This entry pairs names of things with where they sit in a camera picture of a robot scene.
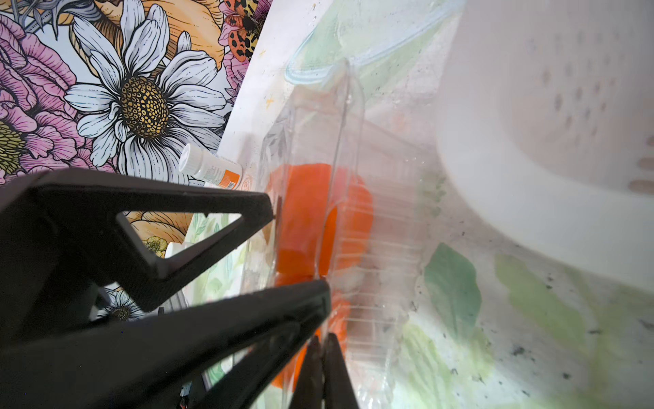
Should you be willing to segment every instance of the orange flower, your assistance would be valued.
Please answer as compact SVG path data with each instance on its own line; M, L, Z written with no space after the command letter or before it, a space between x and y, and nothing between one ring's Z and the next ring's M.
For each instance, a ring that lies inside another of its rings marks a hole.
M193 213L130 211L125 217L145 247L163 257L169 243L184 241Z
M107 19L100 19L94 25L117 50L120 50L122 46L122 36L120 35L122 3L120 0L96 0L95 2ZM218 9L219 0L144 0L145 14L154 4L161 6L168 15L170 42L166 57L173 58L175 56L179 35L186 31L191 36L191 49L206 51L216 60L216 65L220 69L225 48L218 44L223 21L223 14Z

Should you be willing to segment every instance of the pink flower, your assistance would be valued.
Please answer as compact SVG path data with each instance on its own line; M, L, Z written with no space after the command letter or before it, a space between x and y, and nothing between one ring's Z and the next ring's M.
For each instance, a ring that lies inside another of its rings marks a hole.
M234 105L236 102L236 95L241 89L243 84L243 78L245 78L245 71L250 65L249 60L240 62L237 60L231 52L225 54L225 57L222 60L222 63L225 66L225 72L227 74L227 81L232 86L231 88L226 88L225 92L230 95L230 99L227 100L227 103Z
M36 171L95 169L77 110L63 98L75 81L54 50L0 15L0 185Z

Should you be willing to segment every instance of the colander hole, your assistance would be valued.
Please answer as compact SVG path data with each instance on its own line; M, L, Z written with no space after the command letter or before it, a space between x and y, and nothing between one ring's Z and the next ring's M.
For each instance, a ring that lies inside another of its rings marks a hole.
M557 96L554 98L554 110L556 112L559 112L562 106L563 106L563 97L561 96L561 94L557 94Z
M563 48L563 38L561 34L554 34L554 49L558 52Z
M629 183L629 190L636 193L654 194L653 181L632 181Z
M548 85L549 81L552 79L552 74L549 72L548 69L543 71L543 85Z
M642 158L638 161L638 167L641 169L654 170L654 158Z
M529 54L535 53L537 48L538 47L536 46L535 39L530 39L529 41L527 41L527 51L529 52Z

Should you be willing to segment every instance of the bottle label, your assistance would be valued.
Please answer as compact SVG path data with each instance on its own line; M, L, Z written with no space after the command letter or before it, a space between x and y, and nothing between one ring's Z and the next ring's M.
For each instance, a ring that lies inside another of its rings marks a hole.
M218 187L223 189L233 189L238 185L240 176L238 173L228 171L225 169L225 175L222 177L222 180L218 184Z

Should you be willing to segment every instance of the floral wallpaper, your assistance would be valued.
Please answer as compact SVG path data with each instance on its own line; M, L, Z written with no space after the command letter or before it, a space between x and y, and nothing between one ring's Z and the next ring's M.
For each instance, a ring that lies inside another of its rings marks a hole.
M270 4L0 0L0 185L69 167L203 185L179 157L220 145ZM158 255L183 241L184 213L137 213Z

